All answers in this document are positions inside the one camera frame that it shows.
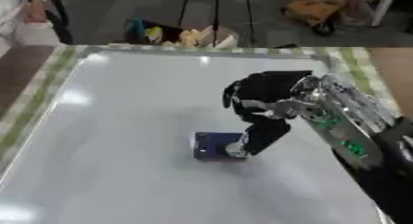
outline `blue object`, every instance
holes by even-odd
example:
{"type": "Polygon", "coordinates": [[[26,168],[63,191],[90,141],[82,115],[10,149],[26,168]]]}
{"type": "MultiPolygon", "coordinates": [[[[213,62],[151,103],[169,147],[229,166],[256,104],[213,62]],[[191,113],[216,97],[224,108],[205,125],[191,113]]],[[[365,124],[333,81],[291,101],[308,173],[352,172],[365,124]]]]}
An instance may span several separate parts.
{"type": "Polygon", "coordinates": [[[195,133],[194,158],[203,161],[221,160],[245,160],[228,157],[224,147],[240,140],[242,133],[217,133],[197,132],[195,133]]]}

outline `green checkered tablecloth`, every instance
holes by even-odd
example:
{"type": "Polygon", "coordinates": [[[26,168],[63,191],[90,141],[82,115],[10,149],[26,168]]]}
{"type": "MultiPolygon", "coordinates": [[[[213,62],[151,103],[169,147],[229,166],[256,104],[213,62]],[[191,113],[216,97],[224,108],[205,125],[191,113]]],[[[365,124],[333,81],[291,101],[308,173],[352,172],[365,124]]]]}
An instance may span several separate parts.
{"type": "MultiPolygon", "coordinates": [[[[47,112],[53,96],[70,75],[77,61],[86,53],[90,53],[93,48],[100,50],[152,51],[157,49],[167,52],[176,51],[173,47],[132,45],[57,47],[3,118],[0,118],[0,171],[6,168],[17,155],[27,135],[41,116],[47,112]]],[[[180,49],[180,51],[208,50],[180,49]]],[[[225,52],[324,56],[333,66],[334,73],[347,75],[358,88],[376,97],[388,109],[399,112],[389,90],[372,65],[369,54],[363,48],[231,49],[225,52]]]]}

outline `robotic arm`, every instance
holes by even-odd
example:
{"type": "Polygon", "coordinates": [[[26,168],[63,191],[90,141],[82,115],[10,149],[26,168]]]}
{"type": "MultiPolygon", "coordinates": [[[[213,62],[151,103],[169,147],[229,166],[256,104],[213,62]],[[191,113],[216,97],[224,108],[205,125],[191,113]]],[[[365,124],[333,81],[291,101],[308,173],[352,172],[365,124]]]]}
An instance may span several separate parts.
{"type": "Polygon", "coordinates": [[[223,147],[229,157],[257,155],[291,129],[300,116],[337,160],[396,224],[411,224],[413,214],[413,123],[394,117],[350,84],[309,71],[264,72],[229,85],[224,107],[232,105],[251,126],[236,143],[223,147]]]}

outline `gray floor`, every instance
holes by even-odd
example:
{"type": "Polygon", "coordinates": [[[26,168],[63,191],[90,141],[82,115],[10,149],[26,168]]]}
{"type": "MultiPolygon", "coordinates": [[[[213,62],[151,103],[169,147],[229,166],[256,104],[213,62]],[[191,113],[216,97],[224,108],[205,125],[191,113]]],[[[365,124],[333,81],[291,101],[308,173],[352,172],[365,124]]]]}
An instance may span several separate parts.
{"type": "MultiPolygon", "coordinates": [[[[119,40],[124,21],[141,17],[177,25],[183,0],[64,0],[71,17],[76,43],[107,43],[119,40]]],[[[190,0],[183,26],[203,29],[210,25],[214,0],[190,0]]],[[[287,20],[279,9],[292,0],[252,0],[256,47],[276,47],[288,43],[300,46],[413,46],[413,35],[403,33],[408,16],[391,12],[376,29],[339,30],[335,36],[314,35],[301,24],[287,20]]],[[[245,0],[221,0],[220,23],[242,36],[241,46],[249,46],[245,0]]]]}

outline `white board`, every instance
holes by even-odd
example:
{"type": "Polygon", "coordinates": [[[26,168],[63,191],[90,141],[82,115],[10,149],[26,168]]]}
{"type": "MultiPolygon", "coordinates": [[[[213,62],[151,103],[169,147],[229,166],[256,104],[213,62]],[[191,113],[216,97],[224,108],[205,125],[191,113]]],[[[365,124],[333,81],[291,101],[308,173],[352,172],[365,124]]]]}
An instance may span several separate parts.
{"type": "Polygon", "coordinates": [[[0,223],[377,224],[372,202],[301,120],[244,163],[193,159],[194,131],[241,132],[234,80],[326,72],[311,59],[94,53],[1,183],[0,223]]]}

